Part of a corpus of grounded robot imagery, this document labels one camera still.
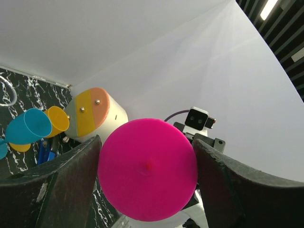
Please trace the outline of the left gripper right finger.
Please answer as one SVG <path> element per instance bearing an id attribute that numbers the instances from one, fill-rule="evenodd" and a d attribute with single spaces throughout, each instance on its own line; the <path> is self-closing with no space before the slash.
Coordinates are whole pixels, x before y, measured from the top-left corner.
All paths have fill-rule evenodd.
<path id="1" fill-rule="evenodd" d="M 304 184 L 254 169 L 202 140 L 193 148 L 210 228 L 302 228 Z"/>

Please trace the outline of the blue wine glass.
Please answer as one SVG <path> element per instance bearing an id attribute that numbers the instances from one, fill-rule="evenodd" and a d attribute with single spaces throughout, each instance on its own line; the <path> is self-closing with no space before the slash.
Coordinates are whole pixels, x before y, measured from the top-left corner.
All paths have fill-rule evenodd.
<path id="1" fill-rule="evenodd" d="M 4 139 L 0 140 L 0 158 L 3 159 L 7 155 L 8 143 L 31 144 L 49 136 L 51 132 L 52 123 L 49 117 L 39 109 L 28 109 L 7 126 Z"/>

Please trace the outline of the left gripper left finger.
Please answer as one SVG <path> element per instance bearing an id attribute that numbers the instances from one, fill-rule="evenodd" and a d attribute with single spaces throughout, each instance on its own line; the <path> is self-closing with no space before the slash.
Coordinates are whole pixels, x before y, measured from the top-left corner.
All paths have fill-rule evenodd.
<path id="1" fill-rule="evenodd" d="M 97 176 L 101 139 L 0 181 L 2 228 L 84 228 Z"/>

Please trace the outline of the pink wine glass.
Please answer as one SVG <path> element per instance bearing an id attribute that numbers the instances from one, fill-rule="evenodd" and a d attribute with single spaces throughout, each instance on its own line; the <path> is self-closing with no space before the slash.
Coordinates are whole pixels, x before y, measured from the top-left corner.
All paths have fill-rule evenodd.
<path id="1" fill-rule="evenodd" d="M 136 119 L 106 139 L 98 178 L 119 212 L 139 221 L 159 221 L 177 214 L 191 199 L 198 181 L 197 159 L 176 127 L 159 119 Z"/>

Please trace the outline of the yellow wine glass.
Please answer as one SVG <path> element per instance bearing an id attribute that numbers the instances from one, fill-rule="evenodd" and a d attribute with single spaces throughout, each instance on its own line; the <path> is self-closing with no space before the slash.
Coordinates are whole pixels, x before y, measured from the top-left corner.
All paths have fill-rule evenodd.
<path id="1" fill-rule="evenodd" d="M 43 112 L 49 117 L 52 123 L 52 132 L 45 138 L 54 137 L 69 128 L 69 117 L 62 108 L 58 106 L 52 106 Z M 26 152 L 31 147 L 31 144 L 17 145 L 9 143 L 9 145 L 18 152 Z"/>

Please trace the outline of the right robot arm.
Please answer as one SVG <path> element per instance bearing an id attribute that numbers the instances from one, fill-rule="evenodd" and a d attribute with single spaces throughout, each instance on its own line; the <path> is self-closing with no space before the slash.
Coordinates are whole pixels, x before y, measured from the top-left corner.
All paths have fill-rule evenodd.
<path id="1" fill-rule="evenodd" d="M 185 133 L 186 137 L 191 143 L 194 135 L 198 133 L 203 135 L 198 136 L 201 140 L 223 153 L 226 142 L 218 138 L 208 138 L 207 129 L 211 129 L 211 125 L 213 125 L 215 121 L 212 120 L 211 122 L 212 124 L 208 123 L 207 128 L 204 128 L 205 130 L 202 130 L 200 133 L 197 130 L 190 130 L 190 128 L 186 127 L 185 124 L 181 124 L 179 122 L 175 122 L 173 126 Z M 112 225 L 112 228 L 208 228 L 208 223 L 205 216 L 200 191 L 197 188 L 194 195 L 183 210 L 170 218 L 155 222 L 143 222 L 134 220 L 121 214 L 121 217 Z"/>

